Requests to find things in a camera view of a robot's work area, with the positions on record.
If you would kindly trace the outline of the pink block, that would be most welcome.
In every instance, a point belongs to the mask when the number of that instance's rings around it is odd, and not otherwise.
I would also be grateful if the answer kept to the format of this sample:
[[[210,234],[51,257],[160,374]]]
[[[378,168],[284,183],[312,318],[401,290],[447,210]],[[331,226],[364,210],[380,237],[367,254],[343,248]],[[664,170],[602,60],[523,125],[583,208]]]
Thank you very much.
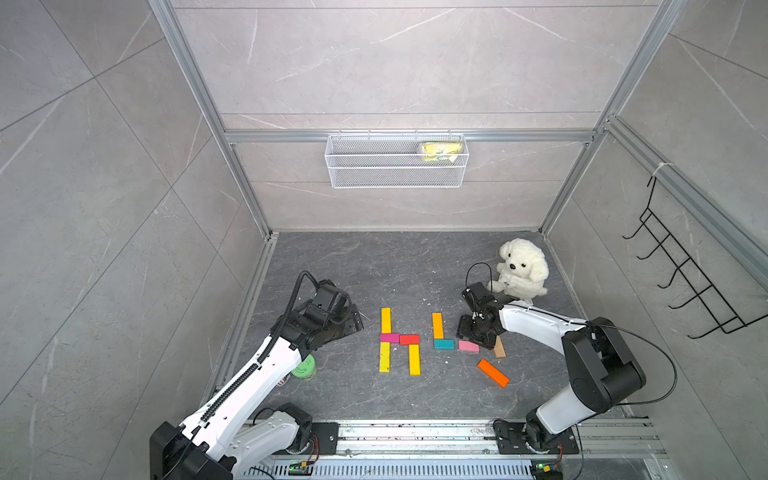
[[[465,340],[460,340],[458,342],[458,348],[460,352],[464,353],[478,354],[480,351],[480,348],[477,344]]]

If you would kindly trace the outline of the teal block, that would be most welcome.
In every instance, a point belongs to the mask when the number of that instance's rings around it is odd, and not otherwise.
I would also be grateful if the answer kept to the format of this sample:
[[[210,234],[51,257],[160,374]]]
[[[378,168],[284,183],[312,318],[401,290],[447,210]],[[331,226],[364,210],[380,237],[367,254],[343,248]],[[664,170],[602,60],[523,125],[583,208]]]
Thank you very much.
[[[455,343],[450,339],[435,339],[433,345],[436,350],[450,351],[455,349]]]

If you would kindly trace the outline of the amber orange block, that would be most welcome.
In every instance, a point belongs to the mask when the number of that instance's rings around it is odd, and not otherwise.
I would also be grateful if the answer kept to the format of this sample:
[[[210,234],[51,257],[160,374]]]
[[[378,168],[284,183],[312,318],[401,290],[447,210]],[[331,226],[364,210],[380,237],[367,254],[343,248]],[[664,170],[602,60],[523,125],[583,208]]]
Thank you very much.
[[[432,314],[432,332],[435,340],[444,339],[443,319],[441,313]]]

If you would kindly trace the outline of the magenta block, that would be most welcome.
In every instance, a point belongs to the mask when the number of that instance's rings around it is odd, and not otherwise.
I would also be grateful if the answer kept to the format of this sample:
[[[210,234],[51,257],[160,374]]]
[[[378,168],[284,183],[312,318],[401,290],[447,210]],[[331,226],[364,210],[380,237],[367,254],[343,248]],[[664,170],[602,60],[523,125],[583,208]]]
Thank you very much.
[[[394,334],[394,333],[382,333],[380,335],[380,341],[382,343],[399,344],[400,343],[400,335],[399,334]]]

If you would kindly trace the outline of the lime yellow long block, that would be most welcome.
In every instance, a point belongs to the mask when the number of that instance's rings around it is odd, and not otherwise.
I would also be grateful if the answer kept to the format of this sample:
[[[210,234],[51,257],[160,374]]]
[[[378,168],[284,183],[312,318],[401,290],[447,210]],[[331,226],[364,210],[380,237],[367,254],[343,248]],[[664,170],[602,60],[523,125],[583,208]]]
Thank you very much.
[[[380,343],[379,351],[379,372],[389,373],[391,367],[391,344],[389,342]]]

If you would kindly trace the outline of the red block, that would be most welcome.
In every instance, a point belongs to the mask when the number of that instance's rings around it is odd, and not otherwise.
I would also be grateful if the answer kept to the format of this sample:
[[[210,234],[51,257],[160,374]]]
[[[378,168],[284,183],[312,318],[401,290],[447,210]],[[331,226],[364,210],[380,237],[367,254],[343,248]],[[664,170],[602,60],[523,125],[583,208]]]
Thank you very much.
[[[418,334],[406,334],[406,335],[400,335],[399,336],[399,344],[400,345],[419,345],[420,344],[420,336]]]

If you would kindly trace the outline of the natural wood block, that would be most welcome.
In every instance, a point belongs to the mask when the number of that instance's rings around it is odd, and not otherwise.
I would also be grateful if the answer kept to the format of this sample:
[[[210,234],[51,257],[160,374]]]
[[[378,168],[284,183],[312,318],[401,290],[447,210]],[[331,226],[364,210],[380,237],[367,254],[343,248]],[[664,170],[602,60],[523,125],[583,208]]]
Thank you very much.
[[[505,358],[506,357],[506,351],[504,349],[502,340],[499,336],[496,337],[495,345],[493,348],[493,352],[496,358]]]

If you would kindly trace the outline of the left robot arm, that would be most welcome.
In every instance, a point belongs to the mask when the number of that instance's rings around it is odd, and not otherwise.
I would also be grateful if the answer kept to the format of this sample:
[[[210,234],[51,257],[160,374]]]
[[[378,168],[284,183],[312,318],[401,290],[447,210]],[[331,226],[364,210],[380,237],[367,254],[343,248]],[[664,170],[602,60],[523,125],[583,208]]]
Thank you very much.
[[[347,292],[300,272],[284,313],[252,358],[179,425],[164,422],[153,432],[150,478],[232,479],[280,452],[317,461],[321,446],[310,414],[286,403],[262,418],[258,408],[314,351],[362,328]]]

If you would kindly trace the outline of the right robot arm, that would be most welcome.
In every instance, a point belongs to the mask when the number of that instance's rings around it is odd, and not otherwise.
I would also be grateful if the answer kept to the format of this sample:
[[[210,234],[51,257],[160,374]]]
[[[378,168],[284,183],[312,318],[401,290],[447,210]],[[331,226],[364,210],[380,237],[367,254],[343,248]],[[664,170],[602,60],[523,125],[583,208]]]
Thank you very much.
[[[661,349],[607,318],[563,317],[493,293],[481,282],[467,282],[461,295],[471,312],[460,317],[460,340],[492,350],[500,336],[509,332],[553,349],[565,361],[567,386],[532,409],[523,423],[493,421],[500,450],[512,442],[521,442],[537,454],[562,449],[567,434],[583,421],[615,406],[628,406],[626,398],[644,388],[647,378],[624,334]]]

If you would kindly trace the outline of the green lid jar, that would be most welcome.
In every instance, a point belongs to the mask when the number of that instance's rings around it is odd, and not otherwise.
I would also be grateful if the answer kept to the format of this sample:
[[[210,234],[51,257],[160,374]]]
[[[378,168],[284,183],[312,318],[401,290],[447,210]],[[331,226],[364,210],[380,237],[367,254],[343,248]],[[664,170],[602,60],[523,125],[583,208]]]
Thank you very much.
[[[308,355],[295,369],[292,370],[291,374],[299,379],[309,379],[311,378],[316,370],[316,360],[312,354]]]

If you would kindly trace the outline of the white plush dog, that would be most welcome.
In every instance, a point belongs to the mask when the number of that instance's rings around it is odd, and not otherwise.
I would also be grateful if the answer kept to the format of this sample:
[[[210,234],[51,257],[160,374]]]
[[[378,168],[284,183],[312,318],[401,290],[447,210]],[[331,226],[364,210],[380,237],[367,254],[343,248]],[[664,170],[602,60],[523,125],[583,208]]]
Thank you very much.
[[[549,277],[548,264],[543,250],[533,242],[513,239],[500,247],[499,255],[502,262],[496,266],[498,278],[488,283],[489,290],[516,297],[528,304],[548,293],[544,286]]]

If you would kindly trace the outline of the yellow sponge in basket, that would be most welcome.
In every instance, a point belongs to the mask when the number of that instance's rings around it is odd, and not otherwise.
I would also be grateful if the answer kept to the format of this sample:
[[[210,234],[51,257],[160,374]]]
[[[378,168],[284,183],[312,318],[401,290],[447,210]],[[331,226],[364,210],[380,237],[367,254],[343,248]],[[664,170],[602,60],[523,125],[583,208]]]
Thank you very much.
[[[461,142],[423,142],[417,147],[417,154],[425,162],[453,163],[463,155]]]

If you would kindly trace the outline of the metal base rail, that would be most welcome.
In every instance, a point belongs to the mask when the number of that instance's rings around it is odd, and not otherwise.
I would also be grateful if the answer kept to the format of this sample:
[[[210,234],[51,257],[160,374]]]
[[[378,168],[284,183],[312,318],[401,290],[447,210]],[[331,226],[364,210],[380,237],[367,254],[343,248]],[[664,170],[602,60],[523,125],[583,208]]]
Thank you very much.
[[[320,451],[275,454],[240,479],[674,479],[647,419],[592,419],[530,449],[514,420],[331,420]]]

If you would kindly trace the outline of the black wall hook rack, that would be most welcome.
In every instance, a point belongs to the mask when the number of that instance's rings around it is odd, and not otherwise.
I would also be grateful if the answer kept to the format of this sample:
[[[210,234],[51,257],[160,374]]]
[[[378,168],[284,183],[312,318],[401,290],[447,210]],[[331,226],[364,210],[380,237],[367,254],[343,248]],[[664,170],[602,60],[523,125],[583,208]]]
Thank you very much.
[[[716,332],[730,335],[766,320],[766,313],[753,319],[742,316],[702,268],[701,261],[694,258],[672,230],[655,213],[652,202],[657,183],[658,181],[654,176],[648,179],[646,203],[637,218],[637,226],[633,232],[623,235],[622,238],[629,242],[639,234],[644,234],[652,241],[652,246],[647,253],[638,255],[636,259],[646,261],[660,252],[672,266],[667,282],[658,283],[657,287],[661,290],[668,290],[673,285],[680,283],[685,286],[684,293],[686,296],[678,303],[669,304],[667,306],[669,310],[682,310],[690,304],[697,304],[703,309],[704,317],[708,321],[706,329],[699,333],[688,334],[687,337],[692,340],[699,340]]]

